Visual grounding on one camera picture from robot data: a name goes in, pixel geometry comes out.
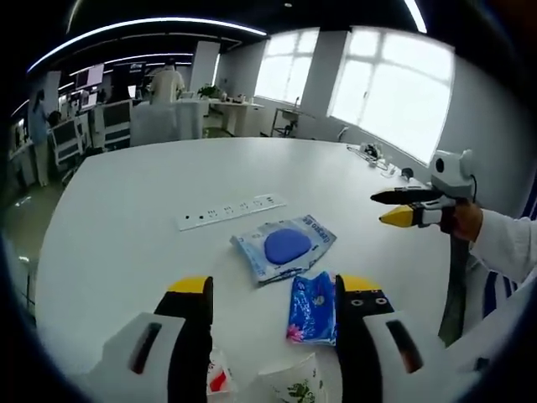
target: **electrical outlet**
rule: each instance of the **electrical outlet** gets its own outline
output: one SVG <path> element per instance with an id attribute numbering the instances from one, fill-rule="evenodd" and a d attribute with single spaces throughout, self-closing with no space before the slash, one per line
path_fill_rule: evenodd
<path id="1" fill-rule="evenodd" d="M 278 195 L 262 195 L 256 196 L 252 199 L 240 201 L 237 203 L 229 203 L 223 207 L 207 208 L 197 213 L 186 212 L 180 214 L 177 218 L 177 225 L 180 231 L 186 231 L 187 229 L 202 227 L 215 222 L 231 220 L 253 214 L 255 212 L 262 212 L 271 208 L 285 206 L 285 201 Z"/>

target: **blue sponge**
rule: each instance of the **blue sponge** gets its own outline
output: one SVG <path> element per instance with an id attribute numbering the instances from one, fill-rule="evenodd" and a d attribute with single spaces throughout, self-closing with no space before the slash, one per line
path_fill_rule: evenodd
<path id="1" fill-rule="evenodd" d="M 265 239 L 265 256 L 270 263 L 286 264 L 311 248 L 311 241 L 300 231 L 282 228 Z"/>

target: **chair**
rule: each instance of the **chair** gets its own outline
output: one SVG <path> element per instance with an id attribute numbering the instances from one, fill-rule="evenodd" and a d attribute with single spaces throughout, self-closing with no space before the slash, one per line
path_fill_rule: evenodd
<path id="1" fill-rule="evenodd" d="M 203 118 L 199 102 L 141 103 L 133 109 L 131 146 L 201 139 Z"/>
<path id="2" fill-rule="evenodd" d="M 171 104 L 143 102 L 133 108 L 131 147 L 176 140 L 179 140 L 179 131 Z"/>
<path id="3" fill-rule="evenodd" d="M 131 99 L 108 103 L 96 108 L 95 130 L 97 134 L 103 136 L 105 148 L 130 139 L 132 110 Z"/>
<path id="4" fill-rule="evenodd" d="M 173 102 L 179 140 L 201 139 L 203 110 L 208 102 Z"/>
<path id="5" fill-rule="evenodd" d="M 61 164 L 68 163 L 67 172 L 61 178 L 61 182 L 66 186 L 84 160 L 84 145 L 81 126 L 78 124 L 78 121 L 73 118 L 53 127 L 50 131 L 52 133 L 52 142 L 54 144 L 56 166 L 60 170 Z"/>
<path id="6" fill-rule="evenodd" d="M 51 132 L 56 166 L 59 166 L 74 155 L 82 155 L 84 153 L 82 137 L 77 131 L 75 119 L 60 123 L 58 126 L 53 127 Z"/>

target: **plastic packaging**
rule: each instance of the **plastic packaging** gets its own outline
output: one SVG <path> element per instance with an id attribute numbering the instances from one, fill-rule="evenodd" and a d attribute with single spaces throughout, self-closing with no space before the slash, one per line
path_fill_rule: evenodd
<path id="1" fill-rule="evenodd" d="M 207 396 L 229 396 L 236 392 L 231 372 L 226 365 L 222 351 L 212 346 L 209 368 L 207 370 Z"/>
<path id="2" fill-rule="evenodd" d="M 286 337 L 293 343 L 336 345 L 336 289 L 327 272 L 293 279 Z"/>
<path id="3" fill-rule="evenodd" d="M 267 259 L 265 240 L 271 233 L 285 228 L 299 231 L 308 237 L 310 249 L 285 264 L 272 263 Z M 266 223 L 249 233 L 233 236 L 230 242 L 245 254 L 256 281 L 260 285 L 264 285 L 299 275 L 311 269 L 335 240 L 336 235 L 308 215 L 292 220 Z"/>

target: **tissue package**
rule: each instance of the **tissue package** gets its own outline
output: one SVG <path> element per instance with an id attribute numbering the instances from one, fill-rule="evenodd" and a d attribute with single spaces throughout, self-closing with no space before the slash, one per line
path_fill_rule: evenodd
<path id="1" fill-rule="evenodd" d="M 336 289 L 325 271 L 311 280 L 293 279 L 286 337 L 293 343 L 336 345 Z"/>

